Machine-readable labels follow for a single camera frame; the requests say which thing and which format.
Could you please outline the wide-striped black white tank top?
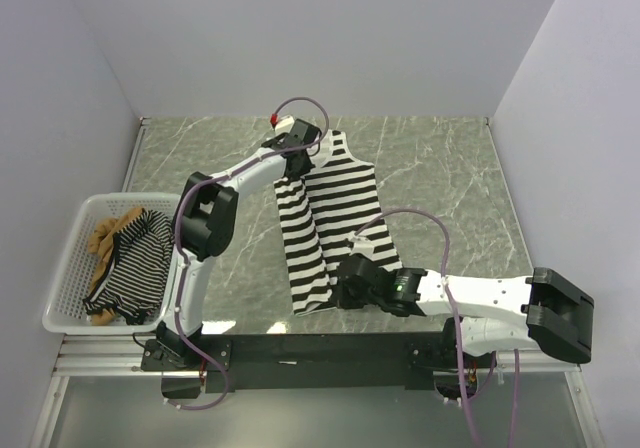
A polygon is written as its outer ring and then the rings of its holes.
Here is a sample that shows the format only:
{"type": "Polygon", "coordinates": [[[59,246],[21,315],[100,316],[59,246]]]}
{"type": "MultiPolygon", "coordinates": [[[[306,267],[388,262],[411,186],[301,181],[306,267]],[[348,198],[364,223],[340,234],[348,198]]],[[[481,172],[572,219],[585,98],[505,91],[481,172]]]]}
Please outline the wide-striped black white tank top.
{"type": "Polygon", "coordinates": [[[373,245],[372,260],[387,271],[402,267],[383,220],[374,165],[351,153],[346,134],[334,130],[300,180],[274,183],[293,313],[331,306],[339,264],[351,252],[350,238],[361,230],[373,245]]]}

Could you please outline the thin-striped black white tank top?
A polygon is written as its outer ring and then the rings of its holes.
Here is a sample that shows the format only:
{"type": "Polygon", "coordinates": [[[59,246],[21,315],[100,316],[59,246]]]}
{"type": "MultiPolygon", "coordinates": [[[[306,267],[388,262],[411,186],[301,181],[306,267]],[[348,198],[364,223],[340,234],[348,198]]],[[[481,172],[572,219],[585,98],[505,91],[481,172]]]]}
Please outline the thin-striped black white tank top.
{"type": "Polygon", "coordinates": [[[97,257],[84,309],[93,326],[116,318],[142,325],[160,308],[173,254],[171,220],[135,206],[124,215],[100,220],[87,251],[97,257]]]}

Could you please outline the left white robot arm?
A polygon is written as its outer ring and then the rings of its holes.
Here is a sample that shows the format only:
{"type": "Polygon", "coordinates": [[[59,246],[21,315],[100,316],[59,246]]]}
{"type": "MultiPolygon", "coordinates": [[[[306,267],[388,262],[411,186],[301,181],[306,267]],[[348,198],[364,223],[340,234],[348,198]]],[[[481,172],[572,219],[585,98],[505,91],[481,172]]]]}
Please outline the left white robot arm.
{"type": "Polygon", "coordinates": [[[155,338],[146,343],[142,369],[189,370],[211,363],[198,342],[203,302],[216,259],[230,245],[239,202],[289,177],[298,179],[313,167],[309,150],[320,145],[329,129],[295,117],[276,122],[275,136],[247,159],[213,175],[193,173],[174,215],[174,258],[171,291],[162,308],[155,338]]]}

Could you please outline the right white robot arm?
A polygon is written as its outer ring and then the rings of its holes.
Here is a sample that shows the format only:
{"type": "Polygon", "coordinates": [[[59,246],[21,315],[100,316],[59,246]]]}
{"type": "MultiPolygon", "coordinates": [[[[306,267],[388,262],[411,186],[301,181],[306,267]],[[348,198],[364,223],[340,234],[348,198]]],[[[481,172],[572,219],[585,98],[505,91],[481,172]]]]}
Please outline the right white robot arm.
{"type": "Polygon", "coordinates": [[[514,278],[442,276],[421,268],[388,271],[355,254],[340,263],[331,301],[345,310],[374,305],[398,317],[456,315],[454,333],[438,345],[452,367],[521,349],[575,365],[592,359],[594,300],[549,268],[514,278]]]}

